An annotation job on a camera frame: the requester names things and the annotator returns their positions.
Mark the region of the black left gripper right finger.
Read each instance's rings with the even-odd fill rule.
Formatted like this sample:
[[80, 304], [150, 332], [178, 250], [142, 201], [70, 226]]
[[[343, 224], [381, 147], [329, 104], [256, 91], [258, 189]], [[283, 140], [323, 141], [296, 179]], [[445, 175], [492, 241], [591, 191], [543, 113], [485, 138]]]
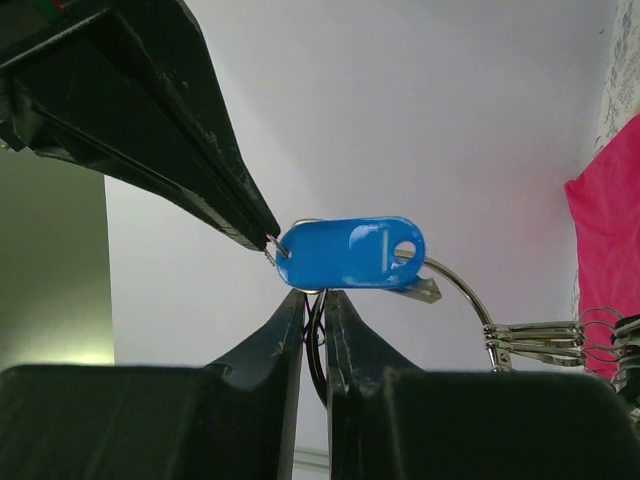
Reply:
[[587, 375], [425, 371], [326, 300], [335, 479], [635, 479], [621, 401]]

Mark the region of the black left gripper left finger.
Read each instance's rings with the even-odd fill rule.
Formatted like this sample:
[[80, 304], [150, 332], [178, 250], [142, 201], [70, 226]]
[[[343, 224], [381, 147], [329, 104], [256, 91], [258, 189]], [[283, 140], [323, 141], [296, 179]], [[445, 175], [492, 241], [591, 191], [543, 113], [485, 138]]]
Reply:
[[200, 368], [21, 365], [1, 375], [5, 479], [288, 479], [305, 298]]

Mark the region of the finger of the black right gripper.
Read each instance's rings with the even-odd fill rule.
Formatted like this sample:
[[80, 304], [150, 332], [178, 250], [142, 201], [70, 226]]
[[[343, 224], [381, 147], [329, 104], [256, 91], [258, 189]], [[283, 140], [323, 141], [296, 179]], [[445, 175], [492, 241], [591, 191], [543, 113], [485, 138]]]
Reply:
[[158, 195], [245, 248], [280, 234], [182, 1], [3, 2], [1, 141]]

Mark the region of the blue key tag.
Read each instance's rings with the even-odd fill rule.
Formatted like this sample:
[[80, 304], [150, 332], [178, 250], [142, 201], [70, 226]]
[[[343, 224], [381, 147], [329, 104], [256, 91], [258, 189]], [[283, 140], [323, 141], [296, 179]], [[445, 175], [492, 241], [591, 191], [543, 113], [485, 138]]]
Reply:
[[404, 217], [314, 220], [276, 241], [275, 266], [302, 290], [402, 290], [417, 281], [426, 253], [421, 230]]

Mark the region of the black head silver key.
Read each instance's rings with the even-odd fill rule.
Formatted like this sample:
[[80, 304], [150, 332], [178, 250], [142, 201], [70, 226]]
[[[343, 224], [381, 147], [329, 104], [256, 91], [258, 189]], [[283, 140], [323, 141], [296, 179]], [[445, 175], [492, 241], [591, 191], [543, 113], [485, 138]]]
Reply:
[[639, 407], [639, 315], [622, 318], [615, 324], [611, 343], [617, 354], [611, 383], [631, 405]]

